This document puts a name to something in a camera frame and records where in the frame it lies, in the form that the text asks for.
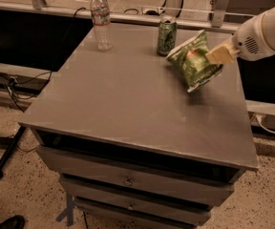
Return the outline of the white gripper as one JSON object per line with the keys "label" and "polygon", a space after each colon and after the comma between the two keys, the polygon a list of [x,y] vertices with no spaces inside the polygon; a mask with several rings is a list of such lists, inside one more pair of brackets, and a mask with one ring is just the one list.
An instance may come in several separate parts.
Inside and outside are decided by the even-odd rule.
{"label": "white gripper", "polygon": [[232,35],[233,43],[218,45],[205,56],[211,64],[231,64],[239,56],[247,61],[257,61],[275,54],[263,31],[264,14],[245,21]]}

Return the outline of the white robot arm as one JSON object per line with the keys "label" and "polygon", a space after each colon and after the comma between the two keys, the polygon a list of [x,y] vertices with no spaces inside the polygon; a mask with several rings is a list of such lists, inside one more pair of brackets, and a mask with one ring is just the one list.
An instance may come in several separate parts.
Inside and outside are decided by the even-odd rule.
{"label": "white robot arm", "polygon": [[257,61],[275,55],[275,7],[254,16],[215,48],[206,58],[211,64],[231,64],[237,58]]}

